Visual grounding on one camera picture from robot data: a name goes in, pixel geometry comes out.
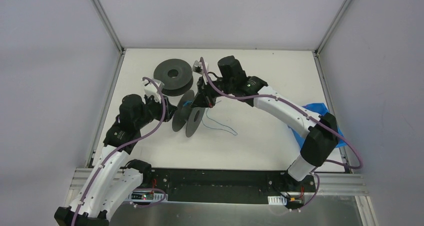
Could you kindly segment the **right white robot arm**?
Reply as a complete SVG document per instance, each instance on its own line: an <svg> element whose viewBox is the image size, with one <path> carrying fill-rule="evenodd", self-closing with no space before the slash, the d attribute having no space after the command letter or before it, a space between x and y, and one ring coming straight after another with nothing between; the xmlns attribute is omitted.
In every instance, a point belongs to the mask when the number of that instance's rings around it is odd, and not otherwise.
<svg viewBox="0 0 424 226"><path fill-rule="evenodd" d="M196 60L192 71L201 75L193 108L213 108L218 97L224 96L263 110L285 123L303 139L299 156L284 175L284 186L296 191L305 177L322 166L339 143L337 120L331 113L321 115L300 107L278 94L257 76L248 76L234 56L218 61L221 76L211 80L203 58Z"/></svg>

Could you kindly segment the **black cable spool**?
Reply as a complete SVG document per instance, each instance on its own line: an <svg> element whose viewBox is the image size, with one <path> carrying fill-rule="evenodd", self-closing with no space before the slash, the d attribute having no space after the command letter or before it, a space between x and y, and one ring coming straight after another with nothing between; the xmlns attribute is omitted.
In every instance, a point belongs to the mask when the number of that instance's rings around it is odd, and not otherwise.
<svg viewBox="0 0 424 226"><path fill-rule="evenodd" d="M177 105L177 111L172 117L172 130L178 132L185 127L185 135L188 138L198 129L206 110L201 107L192 108L191 104L194 98L194 91L187 91L180 99Z"/></svg>

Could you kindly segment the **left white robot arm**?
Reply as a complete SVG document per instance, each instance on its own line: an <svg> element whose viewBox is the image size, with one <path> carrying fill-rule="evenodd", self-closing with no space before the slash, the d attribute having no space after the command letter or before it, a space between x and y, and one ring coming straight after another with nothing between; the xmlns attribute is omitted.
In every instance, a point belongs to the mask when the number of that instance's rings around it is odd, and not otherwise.
<svg viewBox="0 0 424 226"><path fill-rule="evenodd" d="M136 143L146 138L141 128L154 120L168 122L177 109L166 96L125 96L106 133L98 162L77 198L68 207L56 210L56 222L60 226L108 226L132 191L152 184L151 164L128 160Z"/></svg>

